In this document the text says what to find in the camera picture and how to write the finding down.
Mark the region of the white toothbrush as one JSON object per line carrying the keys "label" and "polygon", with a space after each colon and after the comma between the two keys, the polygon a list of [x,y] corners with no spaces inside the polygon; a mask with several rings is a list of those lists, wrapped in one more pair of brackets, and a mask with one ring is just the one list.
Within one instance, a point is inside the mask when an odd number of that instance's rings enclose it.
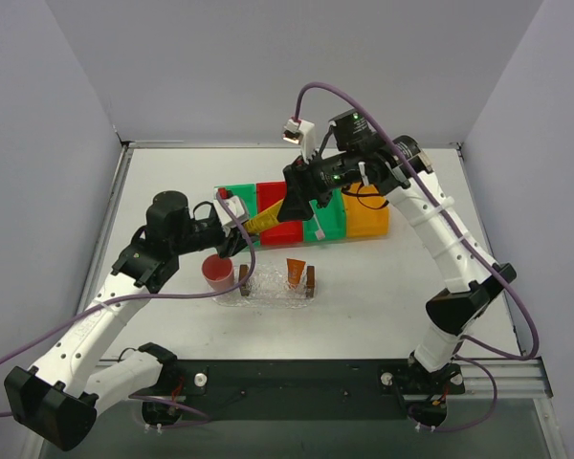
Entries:
{"label": "white toothbrush", "polygon": [[318,241],[323,240],[325,238],[325,232],[320,224],[319,217],[315,211],[313,211],[313,222],[316,225],[315,229],[315,237]]}

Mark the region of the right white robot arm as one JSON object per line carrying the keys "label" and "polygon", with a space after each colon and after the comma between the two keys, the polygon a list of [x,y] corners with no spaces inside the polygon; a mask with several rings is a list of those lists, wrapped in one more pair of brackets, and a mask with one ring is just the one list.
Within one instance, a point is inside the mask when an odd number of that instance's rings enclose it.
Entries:
{"label": "right white robot arm", "polygon": [[413,352],[427,372],[437,372],[453,359],[471,323],[516,272],[478,246],[414,138],[402,135],[386,142],[355,109],[332,119],[329,134],[339,152],[325,158],[315,146],[314,124],[287,120],[283,138],[297,144],[300,154],[283,169],[286,194],[277,219],[308,221],[314,207],[329,204],[334,190],[374,186],[414,229],[444,281],[444,290],[426,304],[430,328]]}

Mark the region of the orange toothpaste tube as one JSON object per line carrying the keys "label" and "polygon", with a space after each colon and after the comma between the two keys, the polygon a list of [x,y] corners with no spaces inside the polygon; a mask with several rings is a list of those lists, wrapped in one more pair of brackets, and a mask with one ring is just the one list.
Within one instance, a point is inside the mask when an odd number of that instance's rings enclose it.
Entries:
{"label": "orange toothpaste tube", "polygon": [[290,289],[296,289],[306,269],[306,262],[299,259],[287,258],[287,282]]}

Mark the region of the red plastic bin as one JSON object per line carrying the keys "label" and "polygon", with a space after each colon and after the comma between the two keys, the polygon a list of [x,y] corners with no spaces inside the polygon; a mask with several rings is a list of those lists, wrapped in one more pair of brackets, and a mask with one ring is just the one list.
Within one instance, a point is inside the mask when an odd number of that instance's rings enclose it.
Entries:
{"label": "red plastic bin", "polygon": [[[286,195],[284,182],[266,182],[256,185],[257,211],[263,210],[282,200]],[[277,227],[265,230],[260,235],[262,246],[282,246],[301,243],[303,241],[303,225],[301,222],[285,222]]]}

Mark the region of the pink plastic cup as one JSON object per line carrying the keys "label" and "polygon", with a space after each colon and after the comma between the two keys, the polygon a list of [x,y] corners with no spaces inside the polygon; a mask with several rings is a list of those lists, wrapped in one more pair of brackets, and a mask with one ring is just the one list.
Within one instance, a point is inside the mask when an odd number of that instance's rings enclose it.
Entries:
{"label": "pink plastic cup", "polygon": [[202,263],[201,272],[208,285],[216,292],[227,291],[234,285],[233,263],[218,254],[208,256]]}

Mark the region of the left green plastic bin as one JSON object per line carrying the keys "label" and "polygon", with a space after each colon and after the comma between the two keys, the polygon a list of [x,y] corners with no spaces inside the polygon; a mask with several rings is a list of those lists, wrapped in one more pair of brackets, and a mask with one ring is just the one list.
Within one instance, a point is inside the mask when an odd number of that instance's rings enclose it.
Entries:
{"label": "left green plastic bin", "polygon": [[[244,201],[248,209],[250,219],[257,215],[256,189],[254,184],[217,186],[217,187],[226,188],[230,192],[230,194],[234,194],[240,197]],[[226,236],[229,236],[231,229],[228,228],[223,229],[226,233]]]}

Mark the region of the right green plastic bin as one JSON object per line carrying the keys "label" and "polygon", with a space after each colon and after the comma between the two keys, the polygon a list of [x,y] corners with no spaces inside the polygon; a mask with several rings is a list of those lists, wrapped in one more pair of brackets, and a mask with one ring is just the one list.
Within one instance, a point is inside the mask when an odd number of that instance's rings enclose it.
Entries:
{"label": "right green plastic bin", "polygon": [[303,241],[306,243],[328,242],[344,239],[346,237],[346,217],[342,194],[338,189],[332,191],[332,197],[325,208],[320,208],[316,200],[311,202],[311,207],[319,217],[320,224],[325,232],[325,238],[318,241],[315,237],[316,225],[313,218],[304,221]]}

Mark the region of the aluminium table edge rail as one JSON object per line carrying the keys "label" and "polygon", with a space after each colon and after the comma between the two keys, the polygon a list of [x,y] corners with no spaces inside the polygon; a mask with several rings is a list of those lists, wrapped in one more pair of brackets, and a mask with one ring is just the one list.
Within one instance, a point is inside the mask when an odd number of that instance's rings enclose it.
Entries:
{"label": "aluminium table edge rail", "polygon": [[116,180],[123,188],[206,195],[217,185],[278,181],[299,150],[271,143],[195,144],[139,141],[122,149]]}

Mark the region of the front aluminium rail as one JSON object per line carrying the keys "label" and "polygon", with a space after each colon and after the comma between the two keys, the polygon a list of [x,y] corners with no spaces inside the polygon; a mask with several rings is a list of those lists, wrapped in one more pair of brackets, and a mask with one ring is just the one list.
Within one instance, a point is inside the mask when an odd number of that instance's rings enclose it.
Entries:
{"label": "front aluminium rail", "polygon": [[[55,386],[74,398],[82,394],[97,395],[95,406],[101,407],[130,395],[142,396],[141,390],[154,385],[162,369],[177,360],[173,355],[156,357],[149,352],[134,351],[109,366],[94,363],[82,368],[81,359],[69,363],[56,358],[51,362],[35,363],[29,370],[48,386]],[[540,362],[461,359],[455,363],[461,369],[465,392],[448,395],[450,397],[486,397],[494,390],[509,398],[544,397],[551,393]]]}

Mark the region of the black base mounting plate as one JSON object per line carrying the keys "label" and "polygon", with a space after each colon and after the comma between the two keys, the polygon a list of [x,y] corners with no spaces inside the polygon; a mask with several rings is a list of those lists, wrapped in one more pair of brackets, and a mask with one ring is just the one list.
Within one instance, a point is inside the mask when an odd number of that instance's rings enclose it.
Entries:
{"label": "black base mounting plate", "polygon": [[411,400],[465,392],[451,363],[430,375],[406,359],[177,360],[141,395],[202,411],[214,421],[389,421]]}

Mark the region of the green plastic bin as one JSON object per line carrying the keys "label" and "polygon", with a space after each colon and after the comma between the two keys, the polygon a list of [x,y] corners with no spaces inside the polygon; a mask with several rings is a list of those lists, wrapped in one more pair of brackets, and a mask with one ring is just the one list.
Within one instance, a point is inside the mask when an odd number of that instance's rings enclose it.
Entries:
{"label": "green plastic bin", "polygon": [[319,217],[320,224],[325,232],[325,238],[318,241],[315,237],[316,225],[313,218],[304,221],[303,241],[306,243],[328,242],[344,239],[346,237],[346,217],[342,194],[338,189],[332,191],[332,197],[325,208],[320,208],[316,200],[311,202],[311,207]]}
{"label": "green plastic bin", "polygon": [[[248,209],[250,219],[257,215],[256,189],[254,184],[217,186],[217,187],[226,188],[230,192],[230,194],[234,194],[240,197],[244,201]],[[231,229],[228,228],[223,229],[226,233],[226,236],[229,236]]]}

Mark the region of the clear textured glass tray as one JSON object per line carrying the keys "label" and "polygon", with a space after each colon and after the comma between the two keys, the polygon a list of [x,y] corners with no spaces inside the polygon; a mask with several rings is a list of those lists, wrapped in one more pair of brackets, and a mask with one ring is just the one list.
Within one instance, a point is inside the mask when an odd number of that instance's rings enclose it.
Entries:
{"label": "clear textured glass tray", "polygon": [[306,307],[313,298],[305,297],[304,276],[296,289],[290,289],[287,282],[287,268],[284,265],[258,264],[249,278],[251,293],[240,295],[239,289],[214,297],[215,303],[225,307],[255,309],[298,309]]}

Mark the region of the yellow toothpaste tube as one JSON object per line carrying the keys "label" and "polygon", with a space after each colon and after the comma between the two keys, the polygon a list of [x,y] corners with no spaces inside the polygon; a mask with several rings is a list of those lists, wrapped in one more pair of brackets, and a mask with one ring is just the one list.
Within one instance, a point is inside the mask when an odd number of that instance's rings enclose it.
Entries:
{"label": "yellow toothpaste tube", "polygon": [[281,224],[278,220],[283,200],[279,200],[270,207],[262,210],[244,224],[248,234],[260,234],[266,230],[271,230]]}

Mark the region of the orange plastic bin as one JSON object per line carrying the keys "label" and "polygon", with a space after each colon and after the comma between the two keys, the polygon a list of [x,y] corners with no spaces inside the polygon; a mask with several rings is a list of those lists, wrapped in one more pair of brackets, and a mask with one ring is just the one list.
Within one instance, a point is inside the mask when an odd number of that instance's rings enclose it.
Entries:
{"label": "orange plastic bin", "polygon": [[348,238],[376,237],[388,234],[388,202],[375,186],[354,184],[342,194]]}

